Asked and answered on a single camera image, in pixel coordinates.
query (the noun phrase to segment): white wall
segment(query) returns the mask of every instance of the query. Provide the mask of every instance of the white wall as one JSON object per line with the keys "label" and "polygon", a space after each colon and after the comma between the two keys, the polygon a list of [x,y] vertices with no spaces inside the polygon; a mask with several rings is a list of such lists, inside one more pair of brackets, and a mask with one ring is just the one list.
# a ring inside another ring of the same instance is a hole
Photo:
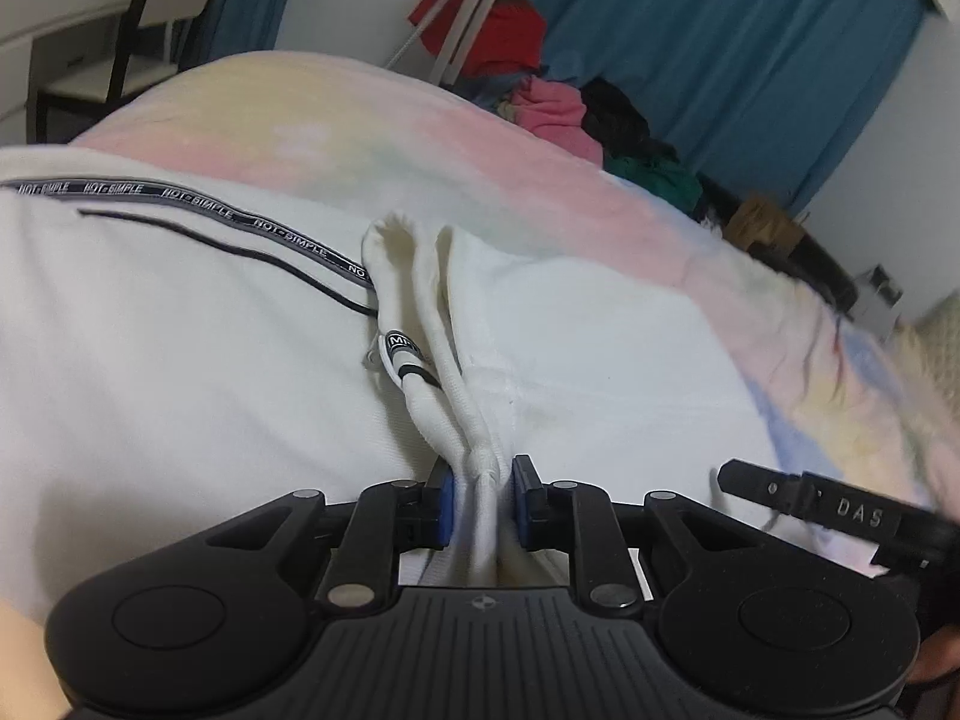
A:
{"label": "white wall", "polygon": [[[420,0],[289,0],[277,48],[332,53],[383,65],[413,31],[407,16]],[[419,41],[397,71],[426,77],[431,59]]]}
{"label": "white wall", "polygon": [[960,25],[926,17],[898,78],[808,206],[850,274],[877,263],[918,319],[960,288]]}

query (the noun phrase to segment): multicolored bedding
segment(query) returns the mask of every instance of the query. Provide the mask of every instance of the multicolored bedding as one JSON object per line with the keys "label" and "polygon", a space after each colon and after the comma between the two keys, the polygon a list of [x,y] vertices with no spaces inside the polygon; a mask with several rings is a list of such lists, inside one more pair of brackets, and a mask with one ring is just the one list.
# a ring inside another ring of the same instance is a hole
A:
{"label": "multicolored bedding", "polygon": [[[176,77],[76,145],[368,218],[402,209],[680,290],[750,386],[784,470],[960,518],[960,434],[870,336],[664,201],[453,95],[350,60],[254,53]],[[848,565],[869,560],[851,539],[815,538]]]}

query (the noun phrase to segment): black cloth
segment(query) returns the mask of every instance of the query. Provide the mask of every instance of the black cloth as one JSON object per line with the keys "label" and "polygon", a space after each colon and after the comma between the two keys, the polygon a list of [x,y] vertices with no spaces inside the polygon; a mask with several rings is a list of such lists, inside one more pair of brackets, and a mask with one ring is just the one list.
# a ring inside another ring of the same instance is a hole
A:
{"label": "black cloth", "polygon": [[581,127],[610,156],[638,160],[659,157],[680,162],[673,146],[650,137],[647,119],[610,81],[601,77],[589,81],[581,88],[580,97],[587,106]]}

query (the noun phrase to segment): teal curtain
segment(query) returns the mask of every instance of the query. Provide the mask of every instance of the teal curtain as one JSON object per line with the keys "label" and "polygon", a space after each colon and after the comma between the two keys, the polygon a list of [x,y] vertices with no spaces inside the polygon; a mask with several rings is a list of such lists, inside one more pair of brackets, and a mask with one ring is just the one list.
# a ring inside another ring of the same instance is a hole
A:
{"label": "teal curtain", "polygon": [[184,36],[181,66],[193,67],[234,53],[272,49],[287,0],[210,0]]}
{"label": "teal curtain", "polygon": [[882,100],[928,0],[531,0],[544,62],[619,86],[683,162],[795,212]]}

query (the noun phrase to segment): white garment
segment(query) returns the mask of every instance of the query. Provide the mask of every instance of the white garment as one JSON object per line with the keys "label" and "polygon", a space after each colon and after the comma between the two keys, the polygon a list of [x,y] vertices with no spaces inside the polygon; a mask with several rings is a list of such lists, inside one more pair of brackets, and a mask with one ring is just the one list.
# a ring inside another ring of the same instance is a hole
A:
{"label": "white garment", "polygon": [[[26,613],[289,490],[334,502],[425,478],[438,452],[458,472],[457,532],[424,581],[481,584],[498,562],[501,577],[545,581],[497,516],[515,453],[545,481],[626,502],[652,488],[710,502],[709,472],[729,457],[774,464],[733,364],[681,295],[388,218],[363,245],[374,298],[302,250],[321,242],[359,263],[368,220],[80,148],[0,151],[0,181],[82,176],[123,179],[101,185],[120,194],[0,191],[0,596]],[[189,193],[144,204],[147,179],[208,194],[208,215]],[[227,225],[224,204],[286,237]],[[278,266],[79,209],[270,255],[357,306],[379,303],[379,319]],[[429,360],[402,350],[388,375],[371,351],[392,330]],[[401,379],[404,362],[426,377]],[[731,511],[764,519],[745,503]]]}

